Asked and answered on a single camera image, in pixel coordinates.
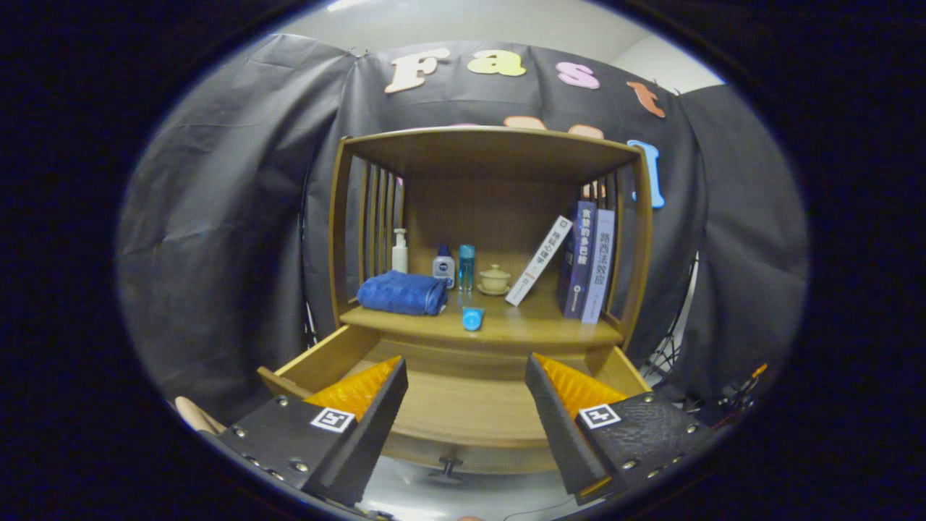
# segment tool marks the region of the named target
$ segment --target open drawer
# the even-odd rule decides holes
[[[613,345],[483,345],[421,338],[345,325],[275,372],[258,372],[275,393],[306,398],[345,376],[395,355],[406,359],[408,390],[383,455],[461,472],[555,470],[546,434],[524,384],[532,350],[634,396],[651,390]]]

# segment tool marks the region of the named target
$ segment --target blue towel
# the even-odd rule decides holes
[[[357,300],[372,310],[436,315],[447,303],[447,286],[444,279],[392,270],[367,279]]]

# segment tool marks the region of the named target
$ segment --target orange gripper pad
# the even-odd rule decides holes
[[[627,395],[561,362],[537,353],[533,353],[532,356],[537,359],[550,381],[553,382],[553,387],[557,390],[559,398],[563,400],[563,406],[572,419],[575,419],[580,409],[627,400]]]
[[[331,407],[338,411],[353,413],[360,421],[373,402],[376,393],[380,391],[382,383],[386,381],[401,358],[401,356],[396,356],[385,362],[377,363],[356,375],[348,376],[336,384],[327,386],[306,398],[305,401],[319,407]]]

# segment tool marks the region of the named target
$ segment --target book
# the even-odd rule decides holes
[[[611,278],[611,252],[614,248],[614,210],[599,210],[594,223],[594,252],[588,291],[582,306],[582,323],[597,324]]]
[[[579,201],[572,211],[572,230],[566,238],[559,271],[557,303],[565,318],[582,318],[594,247],[595,203]]]
[[[505,296],[507,303],[517,306],[524,300],[524,296],[531,290],[533,283],[537,282],[546,265],[549,264],[560,245],[566,240],[570,228],[572,228],[572,221],[561,215],[557,217],[557,221],[553,223],[549,233],[546,234],[544,242],[533,252],[533,256],[531,256],[527,267],[524,268],[518,278],[518,282],[508,290],[508,294]]]

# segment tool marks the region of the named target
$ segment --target small blue bottle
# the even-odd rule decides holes
[[[472,277],[475,263],[476,248],[470,244],[460,245],[459,288],[461,292],[472,293]]]

